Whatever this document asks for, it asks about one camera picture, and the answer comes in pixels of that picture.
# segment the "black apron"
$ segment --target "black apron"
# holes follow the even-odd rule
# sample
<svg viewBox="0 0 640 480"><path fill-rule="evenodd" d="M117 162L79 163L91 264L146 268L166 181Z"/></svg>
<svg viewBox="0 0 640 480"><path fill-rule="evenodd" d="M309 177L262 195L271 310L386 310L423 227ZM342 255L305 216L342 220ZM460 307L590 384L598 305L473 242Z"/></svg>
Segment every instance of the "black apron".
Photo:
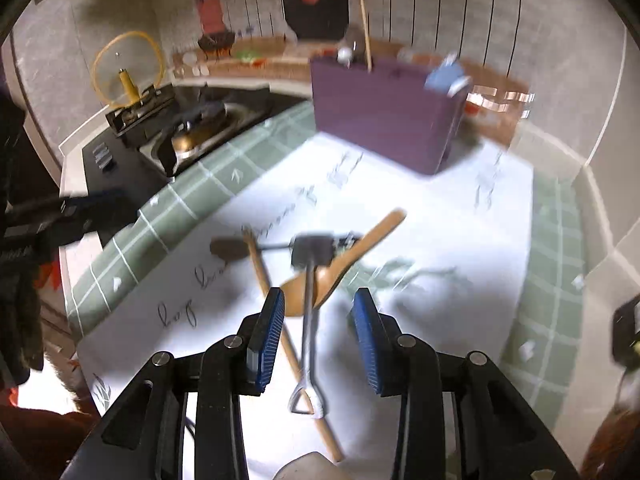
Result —
<svg viewBox="0 0 640 480"><path fill-rule="evenodd" d="M299 40L338 41L349 25L349 0L282 0L285 19Z"/></svg>

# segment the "purple box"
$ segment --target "purple box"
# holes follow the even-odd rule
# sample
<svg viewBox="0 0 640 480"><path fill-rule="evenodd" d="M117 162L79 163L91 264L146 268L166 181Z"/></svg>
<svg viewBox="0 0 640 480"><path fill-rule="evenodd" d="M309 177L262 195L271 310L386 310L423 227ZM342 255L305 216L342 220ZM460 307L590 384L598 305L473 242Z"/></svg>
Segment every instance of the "purple box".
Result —
<svg viewBox="0 0 640 480"><path fill-rule="evenodd" d="M466 92L453 97L424 88L430 70L376 59L346 68L333 57L311 60L311 84L318 131L423 174L434 174L455 136Z"/></svg>

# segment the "yellow ring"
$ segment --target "yellow ring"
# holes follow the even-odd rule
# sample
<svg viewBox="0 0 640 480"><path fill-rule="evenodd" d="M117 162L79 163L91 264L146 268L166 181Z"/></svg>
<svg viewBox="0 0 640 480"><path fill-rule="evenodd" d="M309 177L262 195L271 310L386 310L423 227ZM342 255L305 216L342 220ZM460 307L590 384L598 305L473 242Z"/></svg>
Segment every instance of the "yellow ring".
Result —
<svg viewBox="0 0 640 480"><path fill-rule="evenodd" d="M111 106L113 108L120 108L120 105L117 105L116 101L112 101L106 95L104 95L102 93L102 90L100 90L100 87L98 86L98 81L97 81L96 76L95 76L95 70L96 70L96 67L98 65L98 62L100 61L100 58L104 55L104 53L111 46L113 46L114 43L117 43L120 40L123 40L124 38L128 38L129 36L139 36L140 38L143 38L144 40L147 40L149 42L149 44L151 45L151 48L154 50L154 53L156 54L156 58L158 59L158 63L160 64L160 72L158 73L158 77L154 81L154 86L156 88L158 86L160 86L160 83L162 82L162 79L164 78L164 57L162 56L162 52L160 51L160 47L158 46L158 44L154 41L154 39L150 35L148 35L146 32L143 32L142 30L130 30L129 32L125 32L124 34L121 34L121 35L117 36L116 38L113 38L98 53L98 55L95 57L94 64L91 67L91 83L94 86L95 92L98 94L98 97L100 98L101 101L107 103L109 106ZM125 106L131 106L134 102L135 101L131 101L128 104L126 104Z"/></svg>

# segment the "wooden stick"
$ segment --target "wooden stick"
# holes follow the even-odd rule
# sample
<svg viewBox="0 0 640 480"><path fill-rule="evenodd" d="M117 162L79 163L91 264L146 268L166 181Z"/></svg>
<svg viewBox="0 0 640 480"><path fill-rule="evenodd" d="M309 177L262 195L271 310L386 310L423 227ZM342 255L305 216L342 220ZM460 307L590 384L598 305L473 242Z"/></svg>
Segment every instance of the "wooden stick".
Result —
<svg viewBox="0 0 640 480"><path fill-rule="evenodd" d="M369 20L364 0L360 0L360 12L362 13L362 26L364 27L364 48L367 55L367 72L371 72L371 38L369 37Z"/></svg>
<svg viewBox="0 0 640 480"><path fill-rule="evenodd" d="M260 289L266 296L269 292L269 289L271 288L271 283L269 275L267 274L267 270L264 267L262 257L258 252L258 245L254 233L249 229L245 229L242 231L242 238L244 238L244 242L249 249L249 256L251 257L251 261L254 264L255 275L258 278ZM289 362L289 367L291 368L293 377L296 379L296 381L299 381L302 377L300 363L298 362L296 350L295 348L293 348L289 330L287 330L287 325L284 323L282 324L282 332L280 332L280 345L282 346L284 354L287 357L287 361ZM307 409L311 412L313 410L313 407L311 406L311 401L309 400L309 397L307 397L306 393L303 395L303 399L305 399ZM344 455L342 453L342 450L340 449L340 445L338 444L334 432L329 427L329 423L327 422L327 420L325 418L315 418L314 423L316 425L318 433L320 433L320 437L322 438L324 445L331 454L332 460L334 462L341 462L344 459Z"/></svg>

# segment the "white mat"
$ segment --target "white mat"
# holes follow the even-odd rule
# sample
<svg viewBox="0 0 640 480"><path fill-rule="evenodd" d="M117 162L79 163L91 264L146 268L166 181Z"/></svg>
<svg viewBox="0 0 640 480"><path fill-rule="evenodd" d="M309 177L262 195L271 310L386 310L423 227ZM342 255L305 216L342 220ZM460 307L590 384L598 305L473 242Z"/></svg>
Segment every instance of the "white mat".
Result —
<svg viewBox="0 0 640 480"><path fill-rule="evenodd" d="M307 141L193 230L80 342L98 408L104 411L96 377L112 404L154 352L202 352L259 311L262 297L249 261L223 269L209 253L213 236L238 234L245 224L261 233L261 242L282 242L313 230L365 233L393 208L404 208L405 222L358 264L371 278L379 309L436 350L481 349L497 361L526 274L532 169L487 140L472 150L458 144L446 166L423 177L331 136ZM275 285L293 274L286 251L264 257ZM402 265L388 264L396 258ZM316 373L347 457L342 466L354 478L386 480L399 402L377 398L366 383L346 321L351 300L339 289L321 309ZM164 308L166 316L159 316ZM287 319L287 325L299 349L302 322ZM294 386L280 350L266 393L241 400L252 479L271 479L313 450L328 456L313 423L287 411ZM185 479L192 478L188 434L184 465Z"/></svg>

